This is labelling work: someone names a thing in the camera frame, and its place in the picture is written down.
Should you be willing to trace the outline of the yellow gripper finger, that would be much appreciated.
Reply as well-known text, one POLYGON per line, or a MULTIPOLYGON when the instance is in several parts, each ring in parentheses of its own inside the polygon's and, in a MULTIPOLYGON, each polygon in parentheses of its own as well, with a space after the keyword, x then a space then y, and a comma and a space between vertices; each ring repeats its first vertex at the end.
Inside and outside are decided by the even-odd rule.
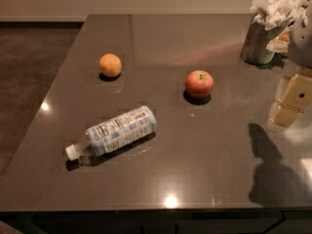
POLYGON ((312 77, 305 73, 285 76, 278 85, 271 122, 287 128, 312 104, 312 77))

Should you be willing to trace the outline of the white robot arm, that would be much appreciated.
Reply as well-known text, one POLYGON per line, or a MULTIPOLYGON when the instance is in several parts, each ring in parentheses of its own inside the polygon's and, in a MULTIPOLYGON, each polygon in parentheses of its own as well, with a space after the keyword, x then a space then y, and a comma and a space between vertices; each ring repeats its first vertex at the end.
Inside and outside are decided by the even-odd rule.
POLYGON ((269 122, 281 129, 293 124, 312 104, 312 4, 292 26, 288 56, 300 70, 283 77, 277 87, 269 122))

